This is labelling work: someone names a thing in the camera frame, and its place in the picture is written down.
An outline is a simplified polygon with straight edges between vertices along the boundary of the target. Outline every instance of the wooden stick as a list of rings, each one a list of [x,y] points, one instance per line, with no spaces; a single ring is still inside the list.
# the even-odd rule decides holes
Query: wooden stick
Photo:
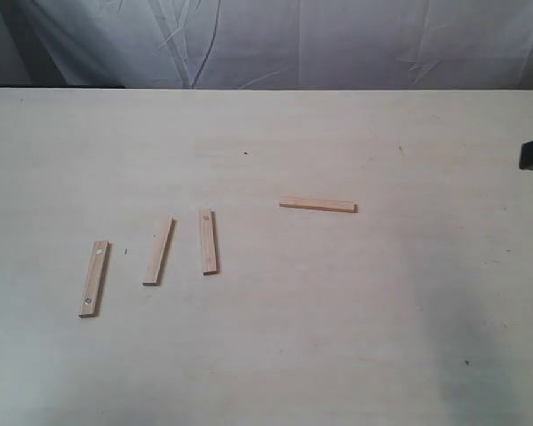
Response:
[[[210,209],[199,210],[199,232],[202,239],[203,275],[217,273],[217,256],[213,236],[213,215]]]
[[[94,317],[98,313],[98,303],[100,296],[100,284],[105,271],[105,261],[107,259],[108,241],[95,241],[92,245],[91,261],[85,282],[83,301],[81,302],[81,318]]]
[[[355,203],[350,201],[309,200],[296,197],[281,197],[280,206],[292,209],[343,211],[345,213],[355,213],[356,210]]]
[[[168,241],[170,240],[173,220],[174,219],[172,216],[165,217],[157,226],[155,239],[152,242],[152,251],[150,254],[150,261],[148,263],[148,270],[144,280],[142,281],[142,284],[145,286],[157,286],[160,282],[163,256],[168,247]]]

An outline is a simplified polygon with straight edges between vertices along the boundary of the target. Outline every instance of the wooden stick with hole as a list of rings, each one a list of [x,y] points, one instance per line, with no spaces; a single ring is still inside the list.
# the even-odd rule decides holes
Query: wooden stick with hole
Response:
[[[108,241],[95,241],[92,245],[91,261],[85,282],[85,291],[81,301],[81,318],[94,317],[99,309],[100,285],[107,260]]]
[[[170,241],[171,226],[173,225],[173,221],[174,219],[172,216],[165,217],[157,226],[155,239],[152,243],[152,252],[150,254],[148,270],[144,280],[142,281],[142,284],[145,286],[157,286],[160,282],[163,256]]]
[[[199,232],[202,239],[203,275],[217,273],[217,254],[213,235],[213,214],[210,209],[199,210]]]
[[[290,207],[292,209],[342,211],[345,213],[355,213],[356,211],[355,203],[351,201],[311,200],[307,198],[281,197],[279,205],[281,207]]]

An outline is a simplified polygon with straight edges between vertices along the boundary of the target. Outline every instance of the wooden strip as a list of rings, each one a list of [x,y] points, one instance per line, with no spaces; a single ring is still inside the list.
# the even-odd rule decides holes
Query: wooden strip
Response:
[[[95,241],[92,245],[91,261],[89,262],[89,271],[87,272],[87,281],[85,282],[85,291],[83,301],[81,302],[81,318],[94,317],[97,315],[99,307],[99,290],[103,272],[105,270],[105,261],[107,259],[108,241]]]
[[[156,229],[155,239],[152,242],[152,251],[150,254],[150,261],[148,263],[148,270],[142,284],[145,286],[157,286],[160,282],[160,273],[162,272],[163,256],[168,247],[170,240],[171,225],[173,224],[173,217],[165,217],[160,221]]]
[[[213,236],[213,214],[210,209],[199,210],[199,232],[202,239],[203,275],[217,273],[217,256]]]
[[[280,206],[292,209],[343,211],[345,213],[355,213],[356,210],[355,203],[350,201],[309,200],[296,197],[281,197]]]

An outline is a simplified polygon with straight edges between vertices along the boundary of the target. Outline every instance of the white cloth backdrop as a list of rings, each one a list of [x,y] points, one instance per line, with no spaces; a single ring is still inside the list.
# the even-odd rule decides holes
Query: white cloth backdrop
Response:
[[[27,0],[70,84],[533,88],[533,0]]]

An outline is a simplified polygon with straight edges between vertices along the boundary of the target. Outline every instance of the table surface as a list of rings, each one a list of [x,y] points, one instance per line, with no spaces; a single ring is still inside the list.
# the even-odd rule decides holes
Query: table surface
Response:
[[[533,92],[0,89],[0,425],[533,425],[531,139]]]

